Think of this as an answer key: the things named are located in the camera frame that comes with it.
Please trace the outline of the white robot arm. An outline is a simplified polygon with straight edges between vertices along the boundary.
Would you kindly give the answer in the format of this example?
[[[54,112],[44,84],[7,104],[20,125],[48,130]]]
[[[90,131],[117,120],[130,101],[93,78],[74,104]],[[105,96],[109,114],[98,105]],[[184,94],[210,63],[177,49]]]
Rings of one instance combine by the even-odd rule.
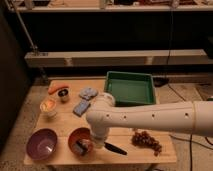
[[[111,127],[213,137],[213,101],[116,107],[111,94],[101,93],[88,109],[86,120],[98,148],[104,146]]]

